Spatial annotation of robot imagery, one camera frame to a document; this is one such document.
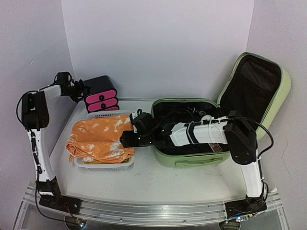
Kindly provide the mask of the black pink drawer organizer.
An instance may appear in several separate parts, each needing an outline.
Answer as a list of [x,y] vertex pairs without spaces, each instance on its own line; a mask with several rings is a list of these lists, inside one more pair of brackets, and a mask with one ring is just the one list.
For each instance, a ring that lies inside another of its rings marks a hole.
[[86,80],[89,88],[83,91],[84,102],[88,113],[98,111],[116,111],[118,106],[118,91],[109,76],[104,75]]

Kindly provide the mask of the white round jar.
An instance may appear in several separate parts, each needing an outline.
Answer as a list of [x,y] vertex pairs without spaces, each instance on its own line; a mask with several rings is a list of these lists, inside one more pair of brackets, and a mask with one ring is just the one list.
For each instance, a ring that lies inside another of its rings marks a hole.
[[212,116],[211,115],[205,115],[201,118],[201,121],[203,120],[211,120],[212,119]]

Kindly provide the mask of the orange snack bag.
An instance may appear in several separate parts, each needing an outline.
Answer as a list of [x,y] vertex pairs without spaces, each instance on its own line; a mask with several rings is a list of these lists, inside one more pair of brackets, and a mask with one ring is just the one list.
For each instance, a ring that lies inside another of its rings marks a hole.
[[76,122],[66,143],[69,162],[82,158],[91,164],[118,164],[134,157],[134,148],[120,142],[123,131],[132,131],[128,115]]

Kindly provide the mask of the white perforated plastic basket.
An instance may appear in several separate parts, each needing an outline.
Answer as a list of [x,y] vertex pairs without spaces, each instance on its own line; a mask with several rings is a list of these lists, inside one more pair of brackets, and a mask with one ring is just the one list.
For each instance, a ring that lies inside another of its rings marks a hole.
[[[98,111],[94,113],[88,113],[85,120],[103,118],[103,117],[112,117],[112,116],[120,116],[120,115],[128,115],[130,116],[130,111],[125,110],[117,110],[117,111]],[[77,167],[86,168],[88,170],[94,171],[121,171],[128,169],[134,163],[134,157],[124,161],[123,163],[118,164],[91,164],[89,161],[86,161],[82,158],[75,158],[72,161]]]

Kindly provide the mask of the green hard-shell suitcase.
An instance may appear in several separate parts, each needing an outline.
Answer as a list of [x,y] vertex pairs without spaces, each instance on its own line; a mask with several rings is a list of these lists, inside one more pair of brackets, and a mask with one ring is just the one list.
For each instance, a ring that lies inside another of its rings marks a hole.
[[[277,63],[257,54],[245,52],[239,56],[217,101],[204,98],[163,98],[152,104],[151,114],[159,122],[199,121],[187,110],[204,111],[212,117],[222,117],[238,111],[269,128],[291,89],[289,74]],[[157,161],[166,167],[196,167],[218,164],[231,154],[226,145],[213,152],[209,144],[183,146],[174,149],[153,148]]]

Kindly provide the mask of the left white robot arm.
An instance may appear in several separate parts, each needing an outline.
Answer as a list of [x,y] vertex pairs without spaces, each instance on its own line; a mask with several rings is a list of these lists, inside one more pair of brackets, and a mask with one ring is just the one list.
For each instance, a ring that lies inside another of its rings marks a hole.
[[86,88],[87,85],[82,80],[74,83],[53,83],[39,90],[28,91],[19,100],[22,108],[21,117],[17,119],[25,128],[31,144],[36,170],[36,189],[40,195],[46,196],[46,202],[53,209],[62,208],[65,202],[45,146],[44,131],[49,124],[47,102],[68,96],[78,103],[83,99],[83,91]]

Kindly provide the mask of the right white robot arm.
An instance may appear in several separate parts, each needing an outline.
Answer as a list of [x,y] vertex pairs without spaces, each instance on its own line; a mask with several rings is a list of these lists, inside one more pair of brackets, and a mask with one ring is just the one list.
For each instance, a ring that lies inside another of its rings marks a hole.
[[262,129],[272,138],[263,124],[243,117],[237,111],[218,118],[205,115],[200,121],[190,122],[167,122],[165,117],[157,123],[149,113],[132,113],[130,121],[132,130],[124,130],[119,139],[125,148],[155,146],[158,149],[175,149],[206,144],[216,153],[222,145],[226,145],[244,178],[247,198],[242,200],[242,209],[252,212],[260,205],[264,188],[260,158],[274,145],[271,140],[265,150],[258,151],[257,129]]

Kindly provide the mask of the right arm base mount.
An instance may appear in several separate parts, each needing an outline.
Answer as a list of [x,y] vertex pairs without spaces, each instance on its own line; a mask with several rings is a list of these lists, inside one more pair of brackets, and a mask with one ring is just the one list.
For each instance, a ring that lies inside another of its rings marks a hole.
[[225,203],[226,218],[233,219],[240,216],[254,215],[267,209],[266,199],[268,195],[260,197],[248,197],[245,199]]

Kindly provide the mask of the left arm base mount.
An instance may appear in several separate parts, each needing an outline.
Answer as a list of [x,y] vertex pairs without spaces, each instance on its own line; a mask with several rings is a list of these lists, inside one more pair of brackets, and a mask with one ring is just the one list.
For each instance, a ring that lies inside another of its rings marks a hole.
[[61,195],[57,198],[54,195],[42,195],[39,204],[54,210],[67,212],[69,214],[79,214],[81,208],[81,199]]

